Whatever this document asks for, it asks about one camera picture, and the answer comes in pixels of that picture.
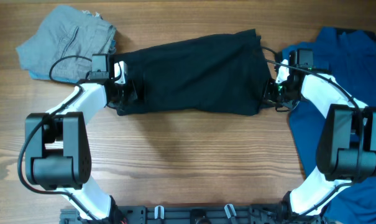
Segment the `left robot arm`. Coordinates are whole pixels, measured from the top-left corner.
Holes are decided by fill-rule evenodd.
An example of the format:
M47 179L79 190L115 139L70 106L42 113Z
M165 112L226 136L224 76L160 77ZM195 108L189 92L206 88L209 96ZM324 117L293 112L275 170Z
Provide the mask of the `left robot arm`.
M74 83L74 92L45 113L25 119L25 141L17 161L21 184L36 194L61 195L82 223L127 223L115 200L91 176L86 125L101 109L136 100L127 64L94 54L91 70Z

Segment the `black shorts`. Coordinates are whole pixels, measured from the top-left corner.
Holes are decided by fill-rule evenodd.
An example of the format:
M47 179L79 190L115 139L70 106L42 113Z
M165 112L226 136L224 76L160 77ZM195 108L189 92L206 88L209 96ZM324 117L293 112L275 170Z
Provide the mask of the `black shorts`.
M253 116L271 74L255 30L215 34L115 55L137 100L118 115L196 109Z

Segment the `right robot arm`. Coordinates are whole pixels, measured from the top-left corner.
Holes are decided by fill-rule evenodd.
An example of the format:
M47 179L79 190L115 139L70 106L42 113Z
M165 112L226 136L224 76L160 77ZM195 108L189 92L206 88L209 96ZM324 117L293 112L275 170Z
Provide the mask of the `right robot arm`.
M279 222L307 222L318 216L337 194L376 176L376 107L355 99L335 78L313 65L310 49L290 52L274 63L263 102L291 111L309 101L325 123L316 150L316 167L306 180L287 192L278 204Z

